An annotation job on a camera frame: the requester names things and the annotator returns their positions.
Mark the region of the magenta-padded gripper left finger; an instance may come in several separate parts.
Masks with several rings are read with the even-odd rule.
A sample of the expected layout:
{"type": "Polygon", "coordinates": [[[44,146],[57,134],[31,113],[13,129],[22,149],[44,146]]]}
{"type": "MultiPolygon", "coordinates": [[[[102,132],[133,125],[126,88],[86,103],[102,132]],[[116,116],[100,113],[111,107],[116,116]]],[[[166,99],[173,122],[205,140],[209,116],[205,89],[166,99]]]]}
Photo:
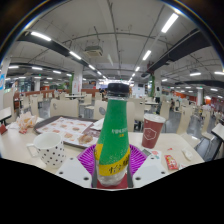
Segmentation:
{"type": "Polygon", "coordinates": [[[56,172],[56,175],[84,188],[97,186],[94,157],[95,146],[81,152],[77,157],[69,157],[56,172]]]}

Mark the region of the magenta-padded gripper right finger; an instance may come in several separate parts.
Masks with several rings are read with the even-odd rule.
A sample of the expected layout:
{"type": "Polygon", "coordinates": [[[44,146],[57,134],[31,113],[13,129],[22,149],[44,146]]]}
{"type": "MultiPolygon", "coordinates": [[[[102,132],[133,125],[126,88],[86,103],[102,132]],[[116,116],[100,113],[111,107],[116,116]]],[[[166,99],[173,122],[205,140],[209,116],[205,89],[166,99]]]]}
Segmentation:
{"type": "Polygon", "coordinates": [[[131,154],[127,171],[129,188],[140,188],[168,175],[161,163],[161,155],[155,156],[151,151],[141,151],[136,146],[130,146],[131,154]]]}

